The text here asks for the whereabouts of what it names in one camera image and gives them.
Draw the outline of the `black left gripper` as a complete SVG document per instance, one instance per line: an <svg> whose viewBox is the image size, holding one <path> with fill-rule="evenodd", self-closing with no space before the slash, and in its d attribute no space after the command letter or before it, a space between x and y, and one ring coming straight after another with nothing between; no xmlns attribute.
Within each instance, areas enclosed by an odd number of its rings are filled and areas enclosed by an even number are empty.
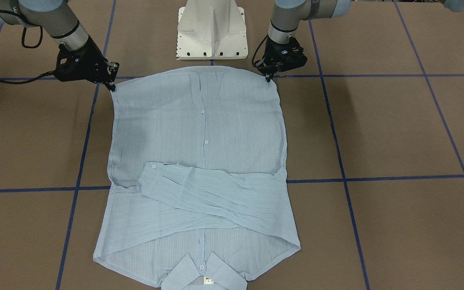
<svg viewBox="0 0 464 290"><path fill-rule="evenodd" d="M278 66L281 64L280 48L284 44L272 40L269 36L265 41L265 51L261 58L261 73L265 73L265 80L270 83L277 74Z"/></svg>

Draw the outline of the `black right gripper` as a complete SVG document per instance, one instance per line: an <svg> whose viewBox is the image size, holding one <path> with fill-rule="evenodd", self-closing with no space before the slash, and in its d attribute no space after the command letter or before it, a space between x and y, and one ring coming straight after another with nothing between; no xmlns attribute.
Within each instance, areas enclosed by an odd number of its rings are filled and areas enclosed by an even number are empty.
<svg viewBox="0 0 464 290"><path fill-rule="evenodd" d="M114 81L119 63L110 62L103 57L101 50L89 36L87 42L75 51L69 51L64 44L59 44L57 55L57 80L104 83L110 92L116 91Z"/></svg>

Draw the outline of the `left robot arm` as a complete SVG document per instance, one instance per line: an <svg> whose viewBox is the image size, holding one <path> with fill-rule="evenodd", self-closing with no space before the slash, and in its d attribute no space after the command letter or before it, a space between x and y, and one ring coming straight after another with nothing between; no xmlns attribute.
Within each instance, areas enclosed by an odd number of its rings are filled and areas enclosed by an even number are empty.
<svg viewBox="0 0 464 290"><path fill-rule="evenodd" d="M339 18L346 15L351 0L276 0L260 60L252 60L265 80L270 83L277 73L303 67L308 58L295 38L300 22Z"/></svg>

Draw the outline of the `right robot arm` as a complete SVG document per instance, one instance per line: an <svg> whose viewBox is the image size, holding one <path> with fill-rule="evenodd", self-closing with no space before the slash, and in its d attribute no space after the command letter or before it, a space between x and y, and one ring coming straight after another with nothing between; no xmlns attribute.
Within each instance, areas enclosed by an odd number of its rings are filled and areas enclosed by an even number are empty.
<svg viewBox="0 0 464 290"><path fill-rule="evenodd" d="M55 70L39 75L59 81L86 80L114 91L119 64L108 61L68 5L67 0L0 0L0 23L48 33L59 48Z"/></svg>

